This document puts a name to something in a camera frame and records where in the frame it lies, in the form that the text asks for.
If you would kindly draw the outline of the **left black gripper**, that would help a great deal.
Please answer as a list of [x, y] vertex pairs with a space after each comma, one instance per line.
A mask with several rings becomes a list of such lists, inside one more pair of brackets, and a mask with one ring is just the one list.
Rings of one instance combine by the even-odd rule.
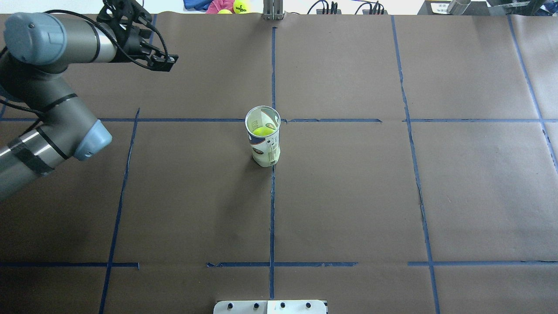
[[114, 37], [124, 52], [117, 50], [113, 62], [129, 62], [130, 60], [124, 55], [129, 55], [134, 60], [147, 61], [149, 70], [155, 72], [170, 72], [174, 64], [179, 59], [178, 55], [163, 55], [159, 52], [151, 55], [152, 48], [148, 47], [148, 40], [151, 37], [152, 30], [142, 29], [138, 26], [132, 26], [128, 32], [122, 26], [113, 27]]

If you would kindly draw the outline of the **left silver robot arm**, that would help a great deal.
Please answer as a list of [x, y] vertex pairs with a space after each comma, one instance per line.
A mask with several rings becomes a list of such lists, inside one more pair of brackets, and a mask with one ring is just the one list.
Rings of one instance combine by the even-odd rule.
[[63, 74], [72, 64], [133, 62], [169, 72], [169, 53], [152, 16], [134, 1], [107, 1], [95, 19], [67, 10], [9, 16], [1, 50], [1, 103], [37, 117], [1, 149], [1, 200], [73, 157], [84, 161], [113, 137]]

